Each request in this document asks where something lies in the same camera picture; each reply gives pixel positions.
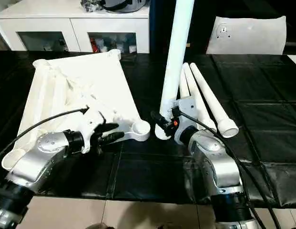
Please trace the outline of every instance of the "vertical white pole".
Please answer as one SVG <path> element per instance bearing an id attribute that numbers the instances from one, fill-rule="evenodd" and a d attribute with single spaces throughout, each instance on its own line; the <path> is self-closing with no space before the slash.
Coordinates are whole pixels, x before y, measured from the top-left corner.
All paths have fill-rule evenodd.
<path id="1" fill-rule="evenodd" d="M 178 91 L 193 8 L 194 0 L 176 0 L 160 107 L 160 114 L 168 121 Z M 155 126 L 155 135 L 163 140 L 170 138 L 158 125 Z"/>

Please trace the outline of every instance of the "white pvc pipe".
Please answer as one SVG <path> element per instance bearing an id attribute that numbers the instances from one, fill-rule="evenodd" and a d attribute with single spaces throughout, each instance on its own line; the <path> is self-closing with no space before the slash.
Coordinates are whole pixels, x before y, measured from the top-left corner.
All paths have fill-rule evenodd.
<path id="1" fill-rule="evenodd" d="M 188 83 L 190 94 L 194 97 L 195 106 L 197 110 L 197 119 L 204 123 L 206 126 L 211 128 L 212 130 L 216 131 L 215 124 L 213 120 L 209 117 L 209 113 L 206 109 L 206 106 L 204 104 L 203 98 L 201 96 L 201 93 L 196 85 L 196 82 L 194 80 L 194 76 L 192 75 L 192 72 L 190 70 L 189 64 L 184 63 L 183 64 L 183 70 L 185 71 L 186 80 Z M 205 129 L 204 127 L 198 125 L 199 129 Z"/>
<path id="2" fill-rule="evenodd" d="M 190 64 L 190 67 L 209 105 L 209 108 L 212 111 L 216 122 L 218 123 L 219 132 L 223 137 L 226 138 L 235 136 L 239 132 L 239 128 L 236 126 L 235 122 L 228 117 L 195 63 Z"/>
<path id="3" fill-rule="evenodd" d="M 178 91 L 193 8 L 194 0 L 176 1 L 160 107 L 160 114 L 168 121 Z M 170 138 L 158 125 L 155 126 L 155 135 L 163 140 Z"/>
<path id="4" fill-rule="evenodd" d="M 32 65 L 36 68 L 34 75 L 36 75 L 36 77 L 42 78 L 42 83 L 40 85 L 40 92 L 38 95 L 38 99 L 36 100 L 37 104 L 34 107 L 35 112 L 34 112 L 33 123 L 37 123 L 41 120 L 43 104 L 44 104 L 44 99 L 46 95 L 47 82 L 49 80 L 49 72 L 51 68 L 49 63 L 44 59 L 36 60 L 32 63 Z M 31 131 L 29 142 L 35 141 L 38 137 L 37 134 L 38 134 L 38 128 L 34 128 Z"/>
<path id="5" fill-rule="evenodd" d="M 180 77 L 180 96 L 181 98 L 190 96 L 187 81 L 186 81 L 185 71 L 183 68 L 181 70 L 181 77 Z"/>

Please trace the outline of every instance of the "red object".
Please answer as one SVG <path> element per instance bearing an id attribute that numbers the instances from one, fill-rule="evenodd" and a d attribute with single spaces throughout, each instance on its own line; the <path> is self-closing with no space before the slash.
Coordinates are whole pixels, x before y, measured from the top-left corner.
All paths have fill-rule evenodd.
<path id="1" fill-rule="evenodd" d="M 99 50 L 98 50 L 98 48 L 97 48 L 97 45 L 96 45 L 95 39 L 94 39 L 94 38 L 90 38 L 90 41 L 91 41 L 92 51 L 93 51 L 94 53 L 98 53 Z"/>

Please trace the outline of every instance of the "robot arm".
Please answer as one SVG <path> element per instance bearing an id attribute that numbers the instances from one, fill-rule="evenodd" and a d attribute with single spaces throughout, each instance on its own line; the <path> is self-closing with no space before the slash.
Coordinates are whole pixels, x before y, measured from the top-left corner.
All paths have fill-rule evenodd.
<path id="1" fill-rule="evenodd" d="M 174 103 L 187 114 L 195 110 L 191 97 Z M 198 163 L 208 196 L 214 209 L 217 229 L 257 229 L 243 192 L 240 173 L 235 161 L 226 153 L 223 143 L 206 130 L 196 129 L 196 123 L 173 111 L 171 122 L 160 114 L 152 114 L 166 135 L 173 135 L 177 143 L 188 147 Z"/>
<path id="2" fill-rule="evenodd" d="M 87 153 L 124 136 L 123 132 L 102 137 L 102 132 L 118 127 L 106 124 L 101 113 L 89 109 L 77 131 L 41 135 L 11 169 L 0 184 L 0 228 L 11 229 L 21 223 L 33 195 L 41 190 L 53 167 L 77 153 Z"/>

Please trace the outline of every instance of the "black tiled tabletop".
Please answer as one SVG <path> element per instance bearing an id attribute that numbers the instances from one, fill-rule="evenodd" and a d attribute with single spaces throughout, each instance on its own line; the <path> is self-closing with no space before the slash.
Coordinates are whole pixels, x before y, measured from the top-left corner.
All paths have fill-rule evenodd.
<path id="1" fill-rule="evenodd" d="M 0 52 L 0 150 L 17 134 L 34 75 L 32 62 L 84 54 Z M 185 60 L 198 65 L 239 126 L 239 134 L 228 143 L 271 204 L 296 208 L 296 65 L 287 56 L 268 55 L 197 55 Z M 151 124 L 150 138 L 106 146 L 102 156 L 91 152 L 68 159 L 40 194 L 207 203 L 199 168 L 185 147 L 154 135 L 150 111 L 159 109 L 166 56 L 126 54 L 121 64 L 139 114 Z M 0 167 L 0 179 L 4 175 Z M 245 178 L 253 203 L 263 207 Z"/>

